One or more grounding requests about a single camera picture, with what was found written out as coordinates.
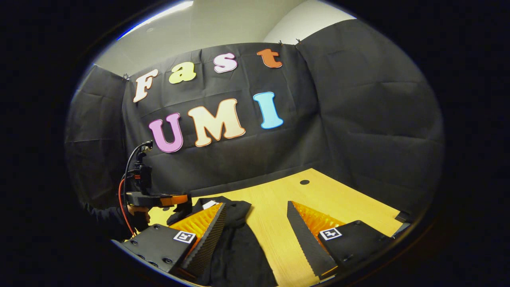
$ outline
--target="ceiling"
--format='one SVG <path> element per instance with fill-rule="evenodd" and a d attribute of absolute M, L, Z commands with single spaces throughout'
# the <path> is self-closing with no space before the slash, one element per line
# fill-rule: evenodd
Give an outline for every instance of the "ceiling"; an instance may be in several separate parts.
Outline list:
<path fill-rule="evenodd" d="M 142 26 L 113 43 L 95 64 L 132 75 L 163 59 L 217 45 L 263 42 L 305 0 L 195 0 L 185 10 Z"/>

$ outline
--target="yellow letter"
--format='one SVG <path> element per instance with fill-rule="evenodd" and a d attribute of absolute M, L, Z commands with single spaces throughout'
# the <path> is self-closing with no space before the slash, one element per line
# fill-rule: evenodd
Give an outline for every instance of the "yellow letter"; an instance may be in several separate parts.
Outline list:
<path fill-rule="evenodd" d="M 225 138 L 242 136 L 246 130 L 241 127 L 236 113 L 236 99 L 227 99 L 220 102 L 216 117 L 214 117 L 205 107 L 200 106 L 188 111 L 188 116 L 195 122 L 197 147 L 207 146 L 212 142 L 206 135 L 206 129 L 215 138 L 221 139 L 221 131 L 225 125 Z"/>
<path fill-rule="evenodd" d="M 195 65 L 192 62 L 180 63 L 172 69 L 172 74 L 168 80 L 172 84 L 178 84 L 182 81 L 191 81 L 196 76 L 193 69 L 195 69 Z"/>
<path fill-rule="evenodd" d="M 158 69 L 154 69 L 145 75 L 136 79 L 136 94 L 133 99 L 133 103 L 145 98 L 147 96 L 147 92 L 145 88 L 150 89 L 152 86 L 152 78 L 158 75 Z"/>

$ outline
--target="red cable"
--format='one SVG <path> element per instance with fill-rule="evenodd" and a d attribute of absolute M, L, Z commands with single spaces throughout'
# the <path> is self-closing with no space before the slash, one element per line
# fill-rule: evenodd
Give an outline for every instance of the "red cable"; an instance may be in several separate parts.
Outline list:
<path fill-rule="evenodd" d="M 122 215 L 124 215 L 124 220 L 126 220 L 126 223 L 127 223 L 127 226 L 129 227 L 129 231 L 131 231 L 131 234 L 133 236 L 135 236 L 135 233 L 133 232 L 132 228 L 131 228 L 131 225 L 129 225 L 129 221 L 128 221 L 128 217 L 126 216 L 126 213 L 124 211 L 124 206 L 122 204 L 122 199 L 120 197 L 120 194 L 121 194 L 121 190 L 122 190 L 122 184 L 124 183 L 124 180 L 125 179 L 122 179 L 120 184 L 119 184 L 119 204 L 120 204 L 120 209 L 122 210 Z"/>

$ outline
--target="black fabric backdrop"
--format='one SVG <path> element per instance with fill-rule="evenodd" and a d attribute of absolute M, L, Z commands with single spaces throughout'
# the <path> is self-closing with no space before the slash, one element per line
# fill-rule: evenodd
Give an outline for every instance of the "black fabric backdrop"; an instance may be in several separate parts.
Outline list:
<path fill-rule="evenodd" d="M 127 80 L 93 65 L 70 104 L 65 152 L 74 190 L 96 208 L 118 205 L 115 192 L 127 157 L 122 97 Z"/>
<path fill-rule="evenodd" d="M 281 68 L 269 68 L 257 56 L 268 48 L 279 52 Z M 218 74 L 213 59 L 225 53 L 236 55 L 238 66 Z M 171 69 L 186 61 L 194 63 L 196 77 L 170 84 Z M 155 68 L 159 74 L 147 97 L 133 103 L 135 80 Z M 154 139 L 150 122 L 162 119 L 165 138 L 173 141 L 165 118 L 175 112 L 181 114 L 182 148 L 168 154 L 155 145 L 144 158 L 153 167 L 153 193 L 204 196 L 315 168 L 413 215 L 429 203 L 441 174 L 443 128 L 433 91 L 403 51 L 359 20 L 326 27 L 296 46 L 223 45 L 169 58 L 129 81 L 108 73 L 93 68 L 83 87 L 93 86 L 89 94 L 103 98 L 114 93 L 116 104 L 79 91 L 66 137 L 71 178 L 96 203 L 107 205 L 99 195 L 114 198 L 127 156 Z M 284 120 L 269 130 L 261 128 L 252 99 L 267 91 L 274 92 Z M 219 102 L 229 98 L 238 102 L 246 133 L 196 147 L 187 112 L 205 106 L 215 115 Z"/>

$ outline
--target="peach letter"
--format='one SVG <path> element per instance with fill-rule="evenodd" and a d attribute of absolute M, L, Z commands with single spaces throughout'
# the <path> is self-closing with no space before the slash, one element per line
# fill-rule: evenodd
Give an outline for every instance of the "peach letter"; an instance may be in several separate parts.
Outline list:
<path fill-rule="evenodd" d="M 207 146 L 212 142 L 211 138 L 206 135 L 206 129 L 214 137 L 215 140 L 221 139 L 221 131 L 225 126 L 225 138 L 234 138 L 242 136 L 246 130 L 241 127 L 236 113 L 236 99 L 226 99 L 218 105 L 216 117 L 214 117 L 204 106 L 192 108 L 188 111 L 188 116 L 193 118 L 195 122 L 197 147 Z"/>

